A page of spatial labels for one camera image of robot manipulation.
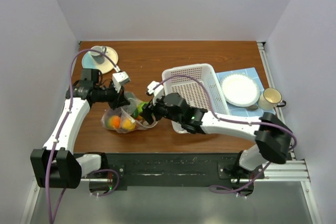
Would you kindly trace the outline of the polka dot zip bag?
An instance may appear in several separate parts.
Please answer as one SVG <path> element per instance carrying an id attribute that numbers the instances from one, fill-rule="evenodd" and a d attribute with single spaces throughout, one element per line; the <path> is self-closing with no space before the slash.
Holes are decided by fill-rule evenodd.
<path id="1" fill-rule="evenodd" d="M 126 130 L 123 130 L 121 128 L 121 126 L 118 129 L 113 129 L 111 127 L 110 128 L 104 127 L 106 130 L 116 131 L 117 133 L 130 133 L 130 132 L 133 132 L 133 131 L 136 131 L 136 130 L 143 130 L 144 131 L 144 130 L 147 130 L 147 129 L 151 129 L 151 128 L 153 128 L 153 127 L 155 127 L 157 125 L 157 121 L 156 120 L 154 120 L 154 123 L 152 125 L 149 125 L 144 120 L 144 118 L 142 118 L 139 121 L 136 120 L 136 119 L 134 119 L 131 116 L 132 113 L 137 108 L 137 106 L 138 106 L 139 103 L 145 102 L 145 101 L 140 100 L 132 92 L 126 92 L 125 96 L 130 101 L 130 105 L 122 106 L 122 107 L 116 108 L 114 110 L 113 109 L 107 109 L 105 111 L 104 115 L 101 118 L 101 124 L 104 127 L 104 125 L 103 125 L 104 119 L 111 118 L 112 116 L 117 115 L 117 116 L 119 116 L 121 118 L 121 121 L 123 119 L 130 119 L 135 124 L 134 130 L 132 130 L 132 131 L 126 131 Z"/>

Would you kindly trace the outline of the green fake custard apple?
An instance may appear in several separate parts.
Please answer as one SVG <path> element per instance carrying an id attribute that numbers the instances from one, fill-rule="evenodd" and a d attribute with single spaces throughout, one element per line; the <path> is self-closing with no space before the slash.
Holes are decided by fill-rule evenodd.
<path id="1" fill-rule="evenodd" d="M 138 104 L 137 108 L 134 110 L 134 112 L 132 113 L 132 117 L 136 120 L 141 120 L 142 119 L 142 111 L 143 111 L 143 107 L 147 105 L 147 102 L 141 102 Z"/>

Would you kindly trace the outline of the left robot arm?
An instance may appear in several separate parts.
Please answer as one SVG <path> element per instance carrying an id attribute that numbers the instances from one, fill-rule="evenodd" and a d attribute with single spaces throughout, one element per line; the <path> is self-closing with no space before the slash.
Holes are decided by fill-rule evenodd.
<path id="1" fill-rule="evenodd" d="M 109 165 L 104 153 L 88 153 L 74 157 L 74 145 L 83 120 L 94 103 L 107 103 L 116 109 L 130 102 L 124 85 L 130 81 L 124 71 L 112 75 L 108 87 L 100 80 L 97 69 L 82 69 L 81 77 L 66 92 L 63 112 L 50 138 L 41 149 L 30 155 L 37 184 L 42 188 L 77 188 L 89 174 L 103 178 Z"/>

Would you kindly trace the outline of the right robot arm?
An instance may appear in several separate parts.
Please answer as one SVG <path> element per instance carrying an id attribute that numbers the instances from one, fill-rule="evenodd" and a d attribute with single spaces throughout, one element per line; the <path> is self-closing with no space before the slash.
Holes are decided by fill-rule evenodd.
<path id="1" fill-rule="evenodd" d="M 218 114 L 188 105 L 178 93 L 153 98 L 140 115 L 149 124 L 165 118 L 191 134 L 222 134 L 253 142 L 254 146 L 242 151 L 234 165 L 239 178 L 246 178 L 265 162 L 286 163 L 293 139 L 289 128 L 272 113 L 252 118 Z"/>

